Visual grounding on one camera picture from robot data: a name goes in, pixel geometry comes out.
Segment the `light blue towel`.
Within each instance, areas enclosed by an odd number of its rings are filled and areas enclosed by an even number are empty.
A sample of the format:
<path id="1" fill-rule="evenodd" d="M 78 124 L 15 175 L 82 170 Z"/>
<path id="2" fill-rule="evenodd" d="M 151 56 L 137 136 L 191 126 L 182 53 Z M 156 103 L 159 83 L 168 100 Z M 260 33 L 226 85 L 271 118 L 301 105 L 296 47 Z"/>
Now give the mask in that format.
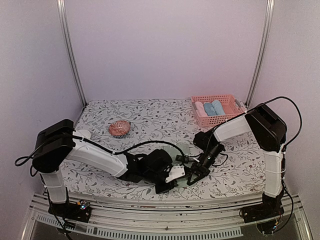
<path id="1" fill-rule="evenodd" d="M 216 111 L 216 115 L 217 116 L 223 116 L 223 115 L 226 114 L 224 109 L 223 109 L 223 106 L 222 106 L 222 104 L 221 104 L 221 102 L 219 100 L 215 99 L 212 102 L 212 105 L 213 105 L 213 107 L 214 107 L 214 109 Z"/>

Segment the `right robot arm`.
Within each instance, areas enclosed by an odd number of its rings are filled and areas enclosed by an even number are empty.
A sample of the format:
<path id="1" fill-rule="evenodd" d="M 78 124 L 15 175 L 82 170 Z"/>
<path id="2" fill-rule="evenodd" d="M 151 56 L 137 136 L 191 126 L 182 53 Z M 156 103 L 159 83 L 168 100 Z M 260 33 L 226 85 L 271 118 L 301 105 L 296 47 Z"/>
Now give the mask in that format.
<path id="1" fill-rule="evenodd" d="M 223 142 L 251 132 L 262 150 L 265 162 L 265 186 L 258 213 L 269 218 L 278 210 L 284 195 L 283 177 L 286 172 L 285 151 L 287 125 L 266 104 L 240 114 L 212 129 L 198 132 L 193 139 L 203 153 L 190 168 L 187 185 L 191 186 L 209 175 L 209 168 L 225 150 Z"/>

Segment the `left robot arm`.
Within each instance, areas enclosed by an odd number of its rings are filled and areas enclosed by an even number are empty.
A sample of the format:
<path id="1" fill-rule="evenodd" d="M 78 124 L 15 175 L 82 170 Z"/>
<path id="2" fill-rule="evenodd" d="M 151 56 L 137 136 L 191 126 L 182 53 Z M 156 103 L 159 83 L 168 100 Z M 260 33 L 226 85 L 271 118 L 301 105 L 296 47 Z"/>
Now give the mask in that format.
<path id="1" fill-rule="evenodd" d="M 127 182 L 147 180 L 155 184 L 157 194 L 171 190 L 175 180 L 185 175 L 184 167 L 173 165 L 171 156 L 163 149 L 149 154 L 132 155 L 127 150 L 114 152 L 90 139 L 87 130 L 77 131 L 73 121 L 64 119 L 38 133 L 32 166 L 40 172 L 47 187 L 49 199 L 63 216 L 74 213 L 74 205 L 68 201 L 60 165 L 73 160 Z"/>

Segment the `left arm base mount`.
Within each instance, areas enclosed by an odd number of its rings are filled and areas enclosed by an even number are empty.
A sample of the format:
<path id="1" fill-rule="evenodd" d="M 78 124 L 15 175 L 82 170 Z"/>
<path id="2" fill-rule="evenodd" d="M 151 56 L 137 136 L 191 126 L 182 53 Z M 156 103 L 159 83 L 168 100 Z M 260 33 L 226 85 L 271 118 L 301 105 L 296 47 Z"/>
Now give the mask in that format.
<path id="1" fill-rule="evenodd" d="M 90 206 L 85 206 L 82 203 L 71 203 L 69 201 L 66 201 L 65 203 L 52 203 L 49 200 L 48 212 L 63 219 L 88 223 L 91 217 L 92 208 Z"/>

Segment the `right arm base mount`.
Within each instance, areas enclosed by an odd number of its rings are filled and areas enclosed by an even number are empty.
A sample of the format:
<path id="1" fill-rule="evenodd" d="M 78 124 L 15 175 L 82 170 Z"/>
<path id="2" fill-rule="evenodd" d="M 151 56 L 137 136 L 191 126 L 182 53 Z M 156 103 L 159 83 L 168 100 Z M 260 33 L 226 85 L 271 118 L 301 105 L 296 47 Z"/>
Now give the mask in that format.
<path id="1" fill-rule="evenodd" d="M 256 222 L 280 216 L 284 213 L 282 205 L 272 205 L 269 203 L 260 203 L 245 206 L 240 209 L 239 216 L 243 218 L 245 223 Z"/>

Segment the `green panda towel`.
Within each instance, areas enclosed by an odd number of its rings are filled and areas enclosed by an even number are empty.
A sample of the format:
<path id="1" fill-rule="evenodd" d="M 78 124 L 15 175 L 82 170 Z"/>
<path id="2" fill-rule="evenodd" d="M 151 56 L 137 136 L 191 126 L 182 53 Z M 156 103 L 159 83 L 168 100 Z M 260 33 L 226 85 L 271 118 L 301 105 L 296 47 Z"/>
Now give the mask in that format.
<path id="1" fill-rule="evenodd" d="M 190 168 L 191 161 L 188 159 L 190 149 L 186 143 L 178 143 L 176 145 L 184 154 L 174 146 L 164 145 L 162 150 L 166 151 L 172 160 L 172 167 L 169 167 L 168 177 L 165 179 L 166 183 L 175 183 L 178 188 L 187 187 L 188 170 Z"/>

